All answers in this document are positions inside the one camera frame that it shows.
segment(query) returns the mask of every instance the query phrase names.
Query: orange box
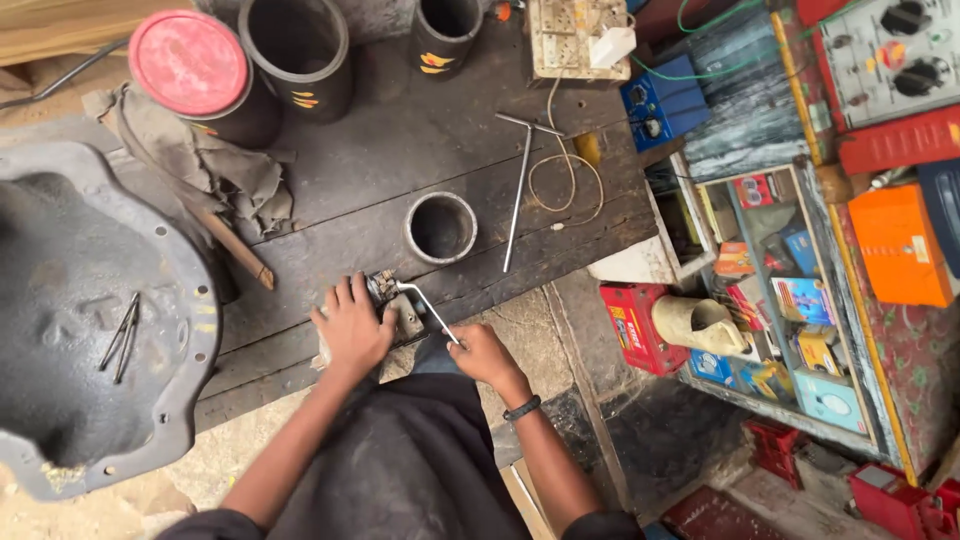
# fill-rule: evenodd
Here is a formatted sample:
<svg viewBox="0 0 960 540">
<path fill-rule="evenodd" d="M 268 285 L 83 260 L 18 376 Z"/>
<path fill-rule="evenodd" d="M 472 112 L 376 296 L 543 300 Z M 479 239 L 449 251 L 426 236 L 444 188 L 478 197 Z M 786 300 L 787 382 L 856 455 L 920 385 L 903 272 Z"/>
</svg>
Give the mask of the orange box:
<svg viewBox="0 0 960 540">
<path fill-rule="evenodd" d="M 726 278 L 739 278 L 756 271 L 750 261 L 750 252 L 746 242 L 724 242 L 720 244 L 720 254 L 713 263 L 713 273 Z"/>
<path fill-rule="evenodd" d="M 953 302 L 951 274 L 919 184 L 870 191 L 848 207 L 878 300 L 936 307 Z"/>
</svg>

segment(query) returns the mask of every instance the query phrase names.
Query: dusty floor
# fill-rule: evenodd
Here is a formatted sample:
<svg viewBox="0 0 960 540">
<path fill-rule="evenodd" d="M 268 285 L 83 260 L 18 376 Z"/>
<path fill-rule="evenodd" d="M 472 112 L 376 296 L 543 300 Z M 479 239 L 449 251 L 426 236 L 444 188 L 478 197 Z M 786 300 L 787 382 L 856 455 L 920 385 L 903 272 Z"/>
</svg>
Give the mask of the dusty floor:
<svg viewBox="0 0 960 540">
<path fill-rule="evenodd" d="M 491 324 L 544 401 L 573 383 L 543 291 L 531 290 L 469 322 Z M 413 347 L 390 353 L 383 380 L 402 377 Z M 193 450 L 172 465 L 63 503 L 36 503 L 0 464 L 0 536 L 17 539 L 139 539 L 190 512 L 216 506 L 309 389 L 200 433 Z M 503 404 L 486 384 L 480 395 L 491 427 Z"/>
</svg>

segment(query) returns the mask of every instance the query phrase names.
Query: white plug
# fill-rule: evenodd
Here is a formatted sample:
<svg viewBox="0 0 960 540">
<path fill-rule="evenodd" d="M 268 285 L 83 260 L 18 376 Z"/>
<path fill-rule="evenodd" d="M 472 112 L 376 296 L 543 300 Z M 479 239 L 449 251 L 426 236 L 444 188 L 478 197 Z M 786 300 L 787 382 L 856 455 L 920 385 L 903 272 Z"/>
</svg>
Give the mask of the white plug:
<svg viewBox="0 0 960 540">
<path fill-rule="evenodd" d="M 590 67 L 610 69 L 636 49 L 636 34 L 633 28 L 610 28 L 590 44 Z"/>
</svg>

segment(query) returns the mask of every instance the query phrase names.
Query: workbench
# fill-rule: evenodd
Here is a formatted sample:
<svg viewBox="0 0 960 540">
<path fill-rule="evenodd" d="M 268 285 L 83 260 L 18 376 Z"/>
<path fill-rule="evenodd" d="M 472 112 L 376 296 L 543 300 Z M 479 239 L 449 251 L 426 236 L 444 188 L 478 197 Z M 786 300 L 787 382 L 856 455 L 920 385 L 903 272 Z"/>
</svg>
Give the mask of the workbench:
<svg viewBox="0 0 960 540">
<path fill-rule="evenodd" d="M 548 124 L 549 89 L 526 87 L 518 22 L 488 20 L 463 71 L 442 84 L 409 67 L 405 39 L 351 51 L 356 88 L 344 119 L 328 126 L 292 114 L 284 119 L 274 147 L 297 152 L 284 176 L 293 219 L 264 238 L 241 227 L 274 271 L 276 288 L 234 272 L 241 296 L 224 306 L 216 372 L 197 403 L 198 431 L 316 380 L 311 358 L 318 341 L 307 313 L 341 275 L 393 268 L 455 322 L 657 234 L 619 92 L 560 89 L 553 100 L 557 129 L 567 139 L 591 134 L 585 142 L 599 151 L 604 206 L 584 225 L 551 229 L 567 218 L 583 221 L 600 202 L 595 178 L 576 161 L 576 196 L 567 210 L 537 206 L 525 188 L 513 263 L 504 273 L 526 133 L 493 115 Z M 530 163 L 559 152 L 553 136 L 534 135 Z M 563 160 L 540 167 L 535 182 L 547 205 L 561 207 L 569 197 Z M 439 268 L 407 251 L 401 236 L 411 204 L 438 190 L 464 198 L 478 222 L 470 254 Z"/>
</svg>

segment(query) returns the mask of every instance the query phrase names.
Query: knob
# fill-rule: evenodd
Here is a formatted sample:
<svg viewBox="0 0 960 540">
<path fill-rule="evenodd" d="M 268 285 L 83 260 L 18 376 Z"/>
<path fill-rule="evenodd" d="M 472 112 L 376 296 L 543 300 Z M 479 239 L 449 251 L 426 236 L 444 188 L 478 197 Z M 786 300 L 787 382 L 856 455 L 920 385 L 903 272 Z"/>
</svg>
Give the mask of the knob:
<svg viewBox="0 0 960 540">
<path fill-rule="evenodd" d="M 907 97 L 921 97 L 933 88 L 944 85 L 941 74 L 949 71 L 949 64 L 940 59 L 920 59 L 904 68 L 894 77 L 894 88 Z"/>
<path fill-rule="evenodd" d="M 904 0 L 883 12 L 880 26 L 893 36 L 913 36 L 926 28 L 930 20 L 930 16 L 924 14 L 924 4 L 916 0 Z"/>
</svg>

